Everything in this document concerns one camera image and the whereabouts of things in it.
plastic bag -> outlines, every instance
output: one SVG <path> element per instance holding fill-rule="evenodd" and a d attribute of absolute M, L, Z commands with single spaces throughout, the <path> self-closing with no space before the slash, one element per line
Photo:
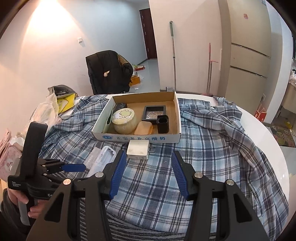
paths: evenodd
<path fill-rule="evenodd" d="M 18 136 L 21 136 L 22 138 L 25 139 L 29 125 L 33 121 L 46 123 L 49 129 L 50 127 L 52 127 L 53 125 L 57 124 L 60 121 L 60 118 L 58 117 L 58 113 L 59 113 L 59 105 L 57 103 L 57 97 L 55 93 L 52 93 L 51 95 L 46 97 L 45 102 L 38 105 L 38 107 L 35 109 L 34 113 L 32 114 L 29 123 L 26 125 L 23 132 Z"/>
<path fill-rule="evenodd" d="M 22 137 L 13 137 L 10 140 L 10 145 L 15 145 L 20 151 L 24 148 L 25 139 Z"/>
<path fill-rule="evenodd" d="M 296 87 L 296 74 L 294 73 L 295 70 L 293 70 L 293 60 L 292 60 L 292 68 L 291 68 L 291 73 L 289 77 L 289 83 Z"/>

white cardboard box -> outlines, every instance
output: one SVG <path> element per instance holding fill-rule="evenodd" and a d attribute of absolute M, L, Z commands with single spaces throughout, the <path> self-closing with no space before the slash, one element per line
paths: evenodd
<path fill-rule="evenodd" d="M 129 106 L 134 104 L 143 103 L 143 110 L 145 105 L 166 105 L 166 114 L 169 116 L 170 131 L 168 134 L 158 134 L 157 127 L 153 125 L 153 133 L 151 135 L 121 135 L 116 133 L 103 133 L 107 119 L 110 116 L 112 109 L 117 103 L 127 103 Z M 111 142 L 129 142 L 130 140 L 149 140 L 150 143 L 179 143 L 181 138 L 181 117 L 178 98 L 175 92 L 155 92 L 155 93 L 135 93 L 127 95 L 113 96 L 98 120 L 96 121 L 92 134 L 99 141 L 111 141 Z"/>

black pen holder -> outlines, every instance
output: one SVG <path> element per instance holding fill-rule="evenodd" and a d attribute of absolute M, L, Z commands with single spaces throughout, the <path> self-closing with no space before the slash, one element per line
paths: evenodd
<path fill-rule="evenodd" d="M 159 134 L 166 134 L 169 132 L 169 122 L 167 115 L 157 116 L 157 130 Z"/>

white wall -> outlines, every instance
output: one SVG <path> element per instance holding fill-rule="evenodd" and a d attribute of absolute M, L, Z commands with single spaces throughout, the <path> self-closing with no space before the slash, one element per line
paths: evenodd
<path fill-rule="evenodd" d="M 135 2 L 137 3 L 139 10 L 150 8 L 148 0 L 135 0 Z"/>
<path fill-rule="evenodd" d="M 268 2 L 266 5 L 271 24 L 271 61 L 264 90 L 266 98 L 262 105 L 267 110 L 264 122 L 271 123 L 288 85 L 293 57 L 293 38 L 278 12 Z"/>
<path fill-rule="evenodd" d="M 161 89 L 174 86 L 173 54 L 169 22 L 173 21 L 177 90 L 205 93 L 208 46 L 212 59 L 220 61 L 222 30 L 217 0 L 149 0 Z M 213 63 L 211 93 L 217 94 L 220 64 Z"/>
<path fill-rule="evenodd" d="M 131 64 L 147 58 L 137 4 L 29 1 L 0 39 L 0 135 L 5 128 L 21 131 L 48 87 L 65 84 L 92 95 L 85 57 L 108 49 Z"/>

blue plaid fabric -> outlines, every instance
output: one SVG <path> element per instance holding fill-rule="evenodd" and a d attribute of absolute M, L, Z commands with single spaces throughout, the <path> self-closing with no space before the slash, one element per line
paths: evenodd
<path fill-rule="evenodd" d="M 170 158 L 177 150 L 185 162 L 208 178 L 220 182 L 234 180 L 253 205 L 269 239 L 279 236 L 287 219 L 288 202 L 275 173 L 265 154 L 244 133 L 240 124 L 242 113 L 235 104 L 224 98 L 216 100 L 219 105 L 210 107 L 205 101 L 179 99 L 180 142 L 152 144 L 155 153 L 148 160 L 128 159 L 118 194 L 106 202 L 108 213 L 142 228 L 185 233 L 192 202 L 186 202 L 180 195 L 172 170 Z M 95 146 L 126 149 L 124 143 L 100 142 L 91 134 L 107 101 L 101 95 L 81 100 L 69 119 L 49 131 L 40 157 L 83 163 Z M 58 175 L 75 178 L 87 173 L 88 170 Z M 214 200 L 213 235 L 216 228 L 217 200 Z"/>

